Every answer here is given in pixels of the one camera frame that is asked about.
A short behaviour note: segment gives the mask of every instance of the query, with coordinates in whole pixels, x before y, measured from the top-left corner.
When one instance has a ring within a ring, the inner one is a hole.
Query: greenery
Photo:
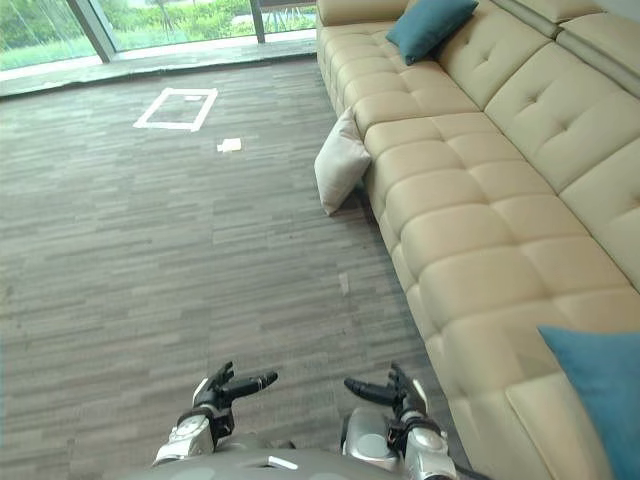
[[[253,35],[249,0],[100,0],[119,50]],[[313,28],[313,7],[265,17],[267,32]],[[237,17],[245,16],[245,21]],[[0,0],[0,69],[93,55],[66,0]]]

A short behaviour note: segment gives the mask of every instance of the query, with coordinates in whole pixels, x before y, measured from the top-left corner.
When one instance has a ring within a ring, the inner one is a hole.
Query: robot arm
[[[193,394],[192,408],[180,416],[156,456],[153,465],[213,453],[218,440],[233,433],[231,404],[240,397],[267,388],[278,379],[276,372],[232,380],[233,363],[200,382]]]

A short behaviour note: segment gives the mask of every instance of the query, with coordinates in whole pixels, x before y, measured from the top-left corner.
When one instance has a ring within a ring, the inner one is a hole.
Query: sofa backrest
[[[558,43],[640,97],[640,24],[612,13],[562,24]]]
[[[640,289],[640,100],[552,43],[485,113]]]
[[[438,61],[484,109],[504,82],[551,40],[489,0],[450,38]]]
[[[493,0],[527,25],[555,38],[561,22],[598,13],[602,8],[591,0]]]

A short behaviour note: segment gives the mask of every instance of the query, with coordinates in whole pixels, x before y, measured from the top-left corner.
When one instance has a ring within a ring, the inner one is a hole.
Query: sofa
[[[612,480],[537,327],[640,330],[640,26],[588,0],[479,0],[411,66],[413,0],[318,0],[385,246],[473,467]]]

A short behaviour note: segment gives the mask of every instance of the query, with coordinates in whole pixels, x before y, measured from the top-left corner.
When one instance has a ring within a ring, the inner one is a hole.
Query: gray striped carpet
[[[219,89],[200,131],[132,128],[165,87]],[[237,401],[238,432],[323,448],[362,404],[342,379],[383,381],[397,360],[463,457],[366,203],[354,196],[334,218],[320,208],[313,160],[335,116],[313,60],[1,112],[2,480],[148,465],[225,360],[280,373]],[[231,137],[243,149],[219,153]]]

